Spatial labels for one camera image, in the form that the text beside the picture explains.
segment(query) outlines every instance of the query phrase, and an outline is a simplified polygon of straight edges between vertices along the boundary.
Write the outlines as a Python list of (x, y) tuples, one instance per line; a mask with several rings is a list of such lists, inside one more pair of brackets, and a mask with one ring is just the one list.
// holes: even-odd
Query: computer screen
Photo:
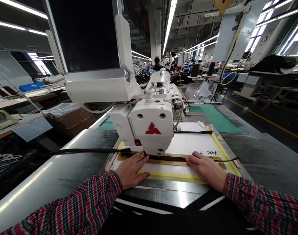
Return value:
[(68, 72), (120, 67), (112, 1), (48, 1)]

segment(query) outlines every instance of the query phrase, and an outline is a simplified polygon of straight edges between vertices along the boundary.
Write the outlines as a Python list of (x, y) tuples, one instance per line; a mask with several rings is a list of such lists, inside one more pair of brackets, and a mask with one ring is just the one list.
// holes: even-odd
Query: yellow floor line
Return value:
[(233, 101), (233, 100), (231, 100), (231, 99), (229, 99), (229, 98), (227, 98), (227, 97), (225, 97), (225, 96), (223, 96), (223, 95), (221, 95), (221, 94), (218, 94), (218, 93), (217, 93), (217, 95), (222, 96), (224, 99), (226, 99), (226, 100), (228, 100), (228, 101), (230, 101), (230, 102), (232, 102), (232, 103), (238, 105), (239, 107), (242, 107), (243, 109), (245, 109), (245, 110), (251, 112), (251, 113), (254, 114), (255, 116), (257, 116), (257, 117), (263, 119), (264, 121), (267, 121), (268, 123), (270, 123), (270, 124), (272, 124), (272, 125), (278, 127), (278, 128), (281, 129), (282, 131), (285, 131), (285, 132), (287, 132), (288, 134), (290, 134), (290, 135), (292, 135), (292, 136), (294, 136), (294, 137), (296, 137), (296, 138), (298, 139), (298, 135), (292, 133), (291, 131), (288, 131), (287, 129), (285, 129), (285, 128), (279, 126), (279, 125), (277, 125), (276, 123), (274, 123), (274, 122), (272, 122), (272, 121), (270, 121), (270, 120), (268, 120), (268, 119), (266, 119), (265, 117), (262, 117), (261, 115), (259, 115), (259, 114), (255, 113), (255, 112), (251, 111), (251, 110), (248, 109), (247, 107), (244, 107), (244, 106), (242, 106), (242, 105), (236, 103), (235, 101)]
[(184, 99), (186, 99), (186, 96), (184, 95), (184, 93), (179, 89), (181, 95), (183, 96)]

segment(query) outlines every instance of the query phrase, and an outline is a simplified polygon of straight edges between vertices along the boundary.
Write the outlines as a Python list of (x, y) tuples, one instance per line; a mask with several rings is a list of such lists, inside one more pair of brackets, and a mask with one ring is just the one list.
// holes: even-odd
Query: blue bin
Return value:
[(45, 87), (47, 87), (47, 86), (44, 83), (37, 82), (37, 83), (31, 83), (31, 84), (22, 85), (22, 86), (19, 86), (18, 88), (22, 92), (26, 92), (26, 91), (31, 91), (31, 90), (37, 90), (37, 89), (45, 88)]

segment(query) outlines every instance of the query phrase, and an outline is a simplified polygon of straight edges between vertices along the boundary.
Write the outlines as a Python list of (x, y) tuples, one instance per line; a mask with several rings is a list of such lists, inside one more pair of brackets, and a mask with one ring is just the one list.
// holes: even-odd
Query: green mat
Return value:
[[(220, 111), (218, 111), (211, 104), (191, 106), (190, 111), (204, 112), (218, 132), (242, 132), (239, 127), (236, 127), (230, 120), (228, 120)], [(109, 117), (102, 125), (98, 127), (98, 130), (115, 130), (115, 127), (112, 123), (112, 119)]]

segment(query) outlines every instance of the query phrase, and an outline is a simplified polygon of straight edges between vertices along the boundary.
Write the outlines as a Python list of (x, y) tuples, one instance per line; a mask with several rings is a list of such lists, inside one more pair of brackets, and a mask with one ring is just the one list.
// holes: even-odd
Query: machine knob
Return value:
[(156, 87), (163, 87), (163, 82), (156, 82)]

